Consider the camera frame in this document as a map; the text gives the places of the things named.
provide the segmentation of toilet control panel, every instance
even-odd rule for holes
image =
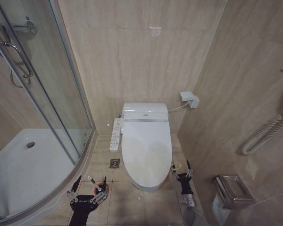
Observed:
[[[118,150],[122,124],[123,124],[122,118],[114,119],[112,136],[111,136],[111,141],[110,141],[110,151],[112,152],[117,152]]]

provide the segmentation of toilet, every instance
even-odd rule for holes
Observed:
[[[172,161],[166,105],[125,103],[122,119],[122,156],[130,180],[140,190],[158,190]]]

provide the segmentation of white cable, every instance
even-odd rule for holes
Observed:
[[[174,110],[179,109],[179,108],[182,108],[182,107],[184,107],[184,106],[187,106],[188,103],[189,103],[189,101],[188,101],[187,103],[185,103],[185,105],[182,105],[182,106],[180,106],[180,107],[176,107],[176,108],[173,108],[173,109],[171,109],[171,110],[168,110],[168,112],[174,111]]]

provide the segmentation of toilet lid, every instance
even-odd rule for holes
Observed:
[[[172,161],[169,122],[124,121],[122,155],[135,183],[143,187],[160,185]]]

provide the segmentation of shower drain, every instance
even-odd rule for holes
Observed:
[[[119,159],[111,159],[110,160],[110,169],[119,168]]]
[[[26,144],[27,148],[31,148],[33,146],[34,146],[34,142],[33,141]]]

